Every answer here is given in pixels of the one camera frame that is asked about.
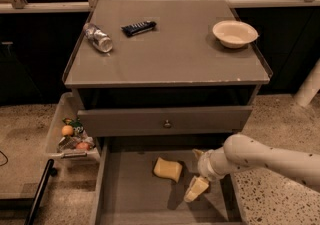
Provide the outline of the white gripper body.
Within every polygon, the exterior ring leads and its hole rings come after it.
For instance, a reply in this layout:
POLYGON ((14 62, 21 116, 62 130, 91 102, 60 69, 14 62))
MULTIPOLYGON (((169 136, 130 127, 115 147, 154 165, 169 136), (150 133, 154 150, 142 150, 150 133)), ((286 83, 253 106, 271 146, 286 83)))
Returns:
POLYGON ((223 179, 224 176, 218 174, 211 165, 211 159, 214 157, 214 150, 209 150, 206 152, 203 152, 199 159, 197 164, 197 169, 199 174, 207 179, 209 182, 213 182, 215 179, 223 179))

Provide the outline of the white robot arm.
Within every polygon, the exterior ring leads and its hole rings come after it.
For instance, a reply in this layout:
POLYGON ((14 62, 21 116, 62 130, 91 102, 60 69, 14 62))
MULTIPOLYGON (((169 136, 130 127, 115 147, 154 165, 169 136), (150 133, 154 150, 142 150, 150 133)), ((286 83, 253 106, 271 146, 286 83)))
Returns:
POLYGON ((194 201, 215 179, 264 167, 310 188, 320 190, 320 155, 273 148, 243 134, 229 136, 216 150, 193 150, 199 177, 194 176, 184 195, 185 202, 194 201))

